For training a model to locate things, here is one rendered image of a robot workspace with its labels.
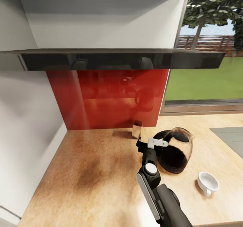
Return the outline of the coffee cup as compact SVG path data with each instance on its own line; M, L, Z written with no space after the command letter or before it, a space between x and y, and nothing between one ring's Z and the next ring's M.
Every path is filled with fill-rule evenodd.
M219 183L216 178L207 173L200 172L197 178L198 185L204 191L205 196L210 196L212 192L216 192L219 190Z

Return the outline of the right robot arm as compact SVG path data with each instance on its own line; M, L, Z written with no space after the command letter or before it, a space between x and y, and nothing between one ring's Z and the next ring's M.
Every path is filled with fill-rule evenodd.
M143 156L137 181L156 222L161 227L193 227L183 213L176 194L165 184L158 186L161 176L157 169L156 157L160 157L168 142L154 138L149 138L148 143L140 140L141 137L136 146Z

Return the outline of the electric kettle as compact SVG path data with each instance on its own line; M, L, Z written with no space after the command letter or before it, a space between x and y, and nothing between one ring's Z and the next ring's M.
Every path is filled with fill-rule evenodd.
M153 138L168 142L158 157L160 165L170 173L182 173L188 164L195 136L184 128L176 127L157 133Z

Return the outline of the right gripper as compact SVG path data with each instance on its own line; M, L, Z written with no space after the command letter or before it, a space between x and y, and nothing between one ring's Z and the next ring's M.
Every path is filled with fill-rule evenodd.
M155 158L160 157L160 154L163 152L162 146L155 145L154 149L151 149L151 148L147 147L147 143L141 142L140 140L141 140L141 137L138 139L136 146L138 147L138 151L143 153L143 156L148 153L148 154L154 155ZM143 159L143 156L142 156L142 159Z

